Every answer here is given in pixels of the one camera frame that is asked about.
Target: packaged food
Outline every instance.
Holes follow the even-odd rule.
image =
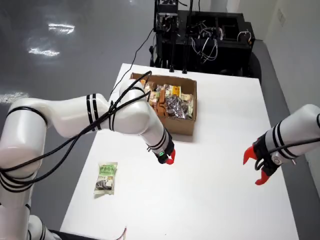
[[[144,85],[144,92],[154,91],[156,89],[156,84],[153,81],[147,81]]]
[[[187,113],[188,118],[192,119],[193,111],[194,111],[194,101],[191,100],[191,102],[188,103],[188,113]]]
[[[177,95],[165,98],[166,111],[169,116],[186,119],[188,115],[188,104]]]
[[[99,175],[94,188],[95,195],[113,195],[115,193],[115,176],[117,165],[117,162],[99,164]]]
[[[157,106],[157,101],[159,99],[159,96],[160,96],[160,93],[157,91],[150,92],[149,104],[151,107],[155,108]]]
[[[187,117],[192,118],[192,112],[194,110],[193,95],[181,93],[181,99],[188,104]]]
[[[172,95],[176,95],[181,98],[181,86],[172,86],[165,84],[163,85],[165,89],[165,97],[171,97]]]
[[[156,92],[160,92],[161,90],[164,90],[164,89],[165,89],[165,87],[164,87],[164,86],[162,86],[162,85],[158,85],[158,86],[156,86],[155,91],[156,91]]]
[[[192,94],[181,93],[181,99],[187,103],[190,103],[193,99],[193,96],[192,96]]]
[[[160,117],[167,117],[168,113],[166,110],[166,99],[165,99],[165,89],[161,90],[159,92],[160,96],[159,96],[159,100],[156,104],[156,114]]]

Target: gray floor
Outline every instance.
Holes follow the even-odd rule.
[[[64,100],[101,93],[109,98],[121,64],[132,61],[152,29],[153,8],[151,0],[0,1],[0,95],[23,93]],[[149,64],[150,45],[151,39],[136,64]],[[265,44],[256,41],[254,52],[261,63],[261,87],[274,125],[289,111]],[[0,129],[8,108],[5,101],[0,103]],[[62,224],[93,139],[94,134],[82,137],[63,166],[34,188],[32,213],[51,229],[58,230]],[[49,129],[45,151],[63,140]],[[62,154],[45,159],[39,174],[49,170]],[[299,237],[316,239],[320,201],[308,165],[301,159],[298,166],[282,169]]]

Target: wire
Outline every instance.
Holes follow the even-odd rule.
[[[211,54],[213,53],[214,49],[215,49],[215,56],[211,57]],[[214,39],[214,46],[213,46],[209,56],[203,54],[203,57],[205,58],[205,60],[201,64],[204,64],[206,61],[214,61],[214,60],[216,60],[217,56],[218,56],[218,43],[217,43],[217,40]]]
[[[244,35],[250,34],[250,37],[249,37],[249,40],[248,40],[248,42],[250,42],[250,40],[251,40],[251,32],[249,32],[249,31],[241,31],[241,32],[239,32],[238,36],[236,37],[236,41],[237,42],[239,41],[239,36],[241,34],[244,34]]]
[[[126,88],[126,90],[123,91],[123,93],[121,94],[121,96],[115,101],[114,104],[111,104],[109,110],[104,113],[101,117],[99,117],[97,120],[95,120],[94,122],[92,122],[90,125],[88,125],[87,127],[85,127],[79,134],[77,134],[76,136],[66,140],[63,144],[61,144],[60,146],[58,146],[57,148],[55,148],[54,150],[46,153],[46,154],[43,154],[39,157],[36,157],[36,158],[33,158],[27,162],[24,162],[24,163],[21,163],[19,165],[16,165],[14,167],[10,167],[10,168],[0,168],[0,179],[2,181],[0,181],[0,183],[2,184],[2,186],[4,185],[7,185],[13,189],[20,189],[20,190],[13,190],[13,192],[15,193],[19,193],[19,192],[24,192],[25,190],[29,189],[31,187],[32,184],[34,183],[37,183],[45,178],[47,178],[48,176],[50,176],[53,172],[55,172],[61,165],[62,163],[66,160],[66,158],[68,157],[68,155],[70,154],[71,150],[73,149],[73,147],[75,146],[75,144],[77,143],[77,141],[79,140],[79,138],[88,133],[89,131],[93,130],[97,125],[103,123],[106,119],[110,118],[112,115],[114,115],[117,111],[119,111],[120,109],[126,107],[127,105],[133,103],[133,102],[136,102],[140,99],[143,99],[145,98],[146,96],[148,96],[148,98],[150,97],[150,91],[147,92],[147,93],[144,93],[134,99],[131,99],[125,103],[123,103],[122,105],[120,105],[119,107],[117,107],[117,104],[121,101],[121,99],[127,94],[128,91],[130,91],[133,86],[139,82],[141,79],[143,79],[145,76],[149,76],[151,75],[152,72],[151,71],[148,71],[146,72],[145,74],[143,74],[141,77],[139,77],[138,79],[136,79],[135,81],[133,81],[133,83],[128,87]],[[11,172],[11,171],[14,171],[14,170],[17,170],[17,169],[20,169],[20,168],[23,168],[31,163],[34,163],[36,161],[39,161],[45,157],[48,157],[54,153],[56,153],[57,151],[59,151],[60,149],[62,149],[63,147],[65,147],[67,144],[69,144],[70,142],[72,142],[72,144],[70,145],[70,147],[68,148],[68,150],[66,151],[66,153],[64,154],[64,156],[62,157],[62,159],[50,170],[48,171],[47,173],[45,173],[44,175],[38,177],[38,178],[34,178],[32,180],[25,180],[25,181],[21,181],[21,180],[18,180],[14,177],[11,177],[10,175],[7,174],[7,172]],[[11,185],[7,182],[5,182],[3,180],[3,177],[5,177],[7,180],[17,184],[17,185]]]
[[[138,51],[143,47],[143,45],[146,43],[146,41],[148,41],[148,39],[149,39],[151,33],[153,32],[153,30],[154,30],[154,29],[152,28],[152,30],[149,32],[148,37],[146,38],[146,40],[144,40],[144,42],[141,44],[141,46],[135,51],[134,58],[133,58],[133,61],[132,61],[132,63],[131,63],[131,66],[130,66],[129,70],[126,71],[125,74],[123,74],[123,76],[122,76],[122,78],[120,79],[120,81],[117,82],[117,84],[114,86],[114,88],[113,88],[112,91],[110,92],[110,95],[111,95],[111,94],[113,93],[113,91],[116,89],[116,87],[118,86],[118,84],[121,83],[121,81],[122,81],[122,79],[124,79],[125,75],[131,70],[131,68],[132,68],[132,66],[134,65],[134,62],[135,62],[135,60],[136,60]]]
[[[203,52],[204,49],[205,49],[205,46],[206,46],[206,44],[207,44],[207,42],[208,42],[208,40],[209,40],[209,37],[206,39],[206,41],[205,41],[205,43],[204,43],[204,45],[203,45],[202,51],[197,51],[197,50],[196,50],[196,42],[195,42],[195,40],[191,37],[191,46],[192,46],[192,49],[194,50],[194,52],[195,52],[197,55],[200,55],[200,56],[201,56],[201,59],[202,59],[202,58],[205,58],[205,60],[204,60],[203,62],[201,62],[201,64],[204,64],[206,61],[214,61],[214,60],[216,60],[217,57],[218,57],[218,42],[217,42],[216,39],[214,39],[214,45],[213,45],[213,48],[212,48],[209,56],[206,55],[206,54]],[[216,49],[216,50],[215,50],[215,51],[216,51],[216,52],[215,52],[215,56],[211,56],[211,54],[213,53],[214,49]]]
[[[272,153],[279,151],[281,149],[287,149],[287,148],[291,148],[291,147],[296,147],[296,146],[305,145],[305,144],[312,144],[312,143],[317,143],[317,142],[320,142],[320,137],[307,139],[307,140],[301,140],[301,141],[295,141],[293,143],[289,143],[289,144],[285,144],[283,146],[273,148],[268,151],[268,154],[272,154]]]
[[[183,6],[185,6],[185,7],[188,7],[188,5],[187,4],[185,4],[185,3],[183,3],[183,2],[180,2],[180,1],[178,1],[181,5],[183,5]]]
[[[301,141],[295,141],[293,143],[289,143],[289,144],[285,144],[283,146],[275,147],[275,148],[269,150],[267,152],[267,154],[270,155],[270,154],[277,152],[281,149],[287,149],[287,148],[291,148],[291,147],[301,146],[301,145],[305,145],[305,144],[312,144],[312,143],[317,143],[317,142],[320,142],[320,137],[307,139],[307,140],[301,140]],[[254,164],[254,169],[257,171],[260,170],[262,168],[262,166],[264,165],[264,161],[262,161],[261,163],[260,163],[260,161],[262,161],[262,159],[255,161],[255,164]]]

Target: open cardboard box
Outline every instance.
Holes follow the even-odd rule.
[[[142,74],[140,73],[132,73],[131,75],[133,79],[138,79],[141,76]],[[189,78],[162,75],[151,75],[149,81],[158,85],[169,84],[173,86],[181,86],[182,93],[193,95],[192,119],[159,116],[160,121],[169,133],[191,136],[194,132],[195,121],[197,118],[197,82]]]

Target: snack bag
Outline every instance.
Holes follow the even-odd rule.
[[[108,162],[99,164],[99,176],[95,183],[94,194],[109,194],[115,193],[115,175],[117,171],[117,162]]]

